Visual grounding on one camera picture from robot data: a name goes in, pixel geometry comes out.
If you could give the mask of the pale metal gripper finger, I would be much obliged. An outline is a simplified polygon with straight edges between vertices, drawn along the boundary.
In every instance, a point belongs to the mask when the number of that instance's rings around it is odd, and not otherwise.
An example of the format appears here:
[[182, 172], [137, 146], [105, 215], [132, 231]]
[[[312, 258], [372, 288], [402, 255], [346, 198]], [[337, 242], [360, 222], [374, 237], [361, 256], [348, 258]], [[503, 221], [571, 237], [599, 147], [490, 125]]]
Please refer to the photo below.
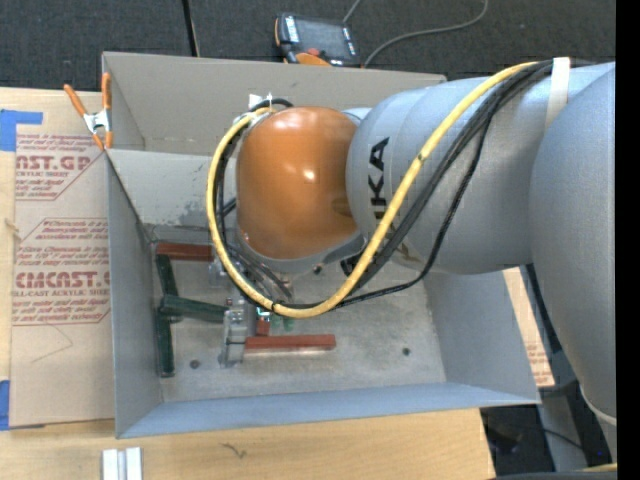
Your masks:
[[221, 368], [232, 368], [241, 363], [244, 358], [244, 342], [225, 342], [218, 355], [218, 364]]
[[248, 321], [244, 308], [232, 308], [226, 312], [226, 342], [244, 343], [248, 335]]

